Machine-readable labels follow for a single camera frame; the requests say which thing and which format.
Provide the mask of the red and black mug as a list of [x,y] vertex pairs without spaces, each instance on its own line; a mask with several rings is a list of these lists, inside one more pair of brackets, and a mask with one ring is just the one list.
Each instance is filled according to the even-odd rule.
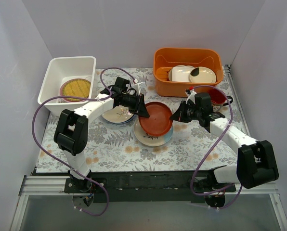
[[211,89],[208,91],[211,99],[211,104],[213,105],[214,112],[219,111],[223,106],[228,106],[234,99],[232,96],[224,96],[217,89]]

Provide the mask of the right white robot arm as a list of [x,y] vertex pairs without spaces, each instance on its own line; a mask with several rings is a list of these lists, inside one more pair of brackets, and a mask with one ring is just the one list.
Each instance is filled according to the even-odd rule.
[[170,117],[173,121],[198,121],[207,132],[223,141],[237,155],[236,166],[217,167],[210,171],[207,185],[218,191],[225,184],[240,183],[251,189],[279,178],[274,149],[268,141],[258,141],[233,126],[220,112],[215,112],[208,93],[187,90],[187,100],[181,101]]

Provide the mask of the red-brown scalloped plate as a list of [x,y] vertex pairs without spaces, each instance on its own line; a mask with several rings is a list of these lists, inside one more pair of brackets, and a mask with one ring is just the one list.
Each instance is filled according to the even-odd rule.
[[149,102],[146,105],[149,118],[140,116],[139,123],[141,128],[149,135],[162,136],[166,134],[171,126],[172,112],[168,106],[160,102]]

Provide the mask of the blue plate under cream plate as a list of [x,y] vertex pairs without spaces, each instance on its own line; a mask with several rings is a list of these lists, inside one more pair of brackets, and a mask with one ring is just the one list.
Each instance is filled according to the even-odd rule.
[[118,118],[114,124],[125,124],[132,121],[135,118],[135,115],[128,115],[127,117]]

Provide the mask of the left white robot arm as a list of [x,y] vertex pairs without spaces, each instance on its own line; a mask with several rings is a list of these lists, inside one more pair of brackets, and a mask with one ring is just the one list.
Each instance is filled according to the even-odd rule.
[[133,115],[149,118],[140,84],[134,80],[131,85],[130,81],[117,77],[115,84],[101,91],[96,99],[73,111],[61,112],[53,139],[64,152],[72,184],[80,192],[88,192],[92,187],[91,171],[84,155],[89,123],[120,105]]

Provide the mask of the orange plastic bin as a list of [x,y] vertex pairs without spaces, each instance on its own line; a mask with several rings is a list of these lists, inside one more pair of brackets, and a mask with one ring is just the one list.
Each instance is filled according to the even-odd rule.
[[[177,65],[207,67],[216,74],[215,83],[173,82],[169,80],[170,70]],[[154,54],[153,73],[156,92],[162,97],[186,97],[185,90],[199,86],[198,92],[207,92],[211,86],[223,81],[222,62],[219,54],[209,49],[161,48]]]

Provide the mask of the cream and blue plate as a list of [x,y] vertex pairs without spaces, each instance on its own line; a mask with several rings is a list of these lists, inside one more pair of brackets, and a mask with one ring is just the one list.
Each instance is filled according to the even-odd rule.
[[158,147],[167,143],[173,135],[173,127],[171,127],[170,130],[162,136],[152,136],[142,129],[138,119],[134,123],[133,130],[137,140],[142,144],[150,147]]

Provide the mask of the white plastic bin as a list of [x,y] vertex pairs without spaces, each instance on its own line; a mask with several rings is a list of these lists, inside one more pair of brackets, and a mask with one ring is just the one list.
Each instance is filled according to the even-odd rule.
[[60,96],[61,87],[73,80],[84,79],[91,83],[88,97],[96,97],[97,81],[94,79],[96,58],[93,56],[59,57],[49,62],[42,86],[40,88],[38,103]]

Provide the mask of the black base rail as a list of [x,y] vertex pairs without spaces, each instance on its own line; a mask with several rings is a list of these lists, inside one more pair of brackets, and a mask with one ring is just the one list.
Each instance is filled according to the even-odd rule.
[[103,185],[89,184],[66,179],[65,193],[85,195],[92,193],[95,203],[110,202],[164,202],[187,201],[203,203],[203,196],[196,196],[192,192],[205,193],[227,187],[226,192],[235,192],[236,187],[228,183],[220,184],[212,179],[210,170],[197,173],[191,182],[193,172],[188,171],[139,171],[139,172],[93,172],[90,177]]

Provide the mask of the cream green floral plate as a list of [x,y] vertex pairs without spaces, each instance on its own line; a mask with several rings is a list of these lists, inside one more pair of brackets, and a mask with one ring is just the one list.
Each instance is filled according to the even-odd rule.
[[107,122],[114,124],[123,124],[134,118],[134,114],[129,112],[129,109],[124,106],[116,106],[112,110],[109,110],[102,114],[103,119]]

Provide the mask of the cream plate with black mark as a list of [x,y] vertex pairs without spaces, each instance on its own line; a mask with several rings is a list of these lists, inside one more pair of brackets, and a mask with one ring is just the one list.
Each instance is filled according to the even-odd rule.
[[193,83],[215,83],[216,75],[211,69],[200,66],[190,72],[189,81]]

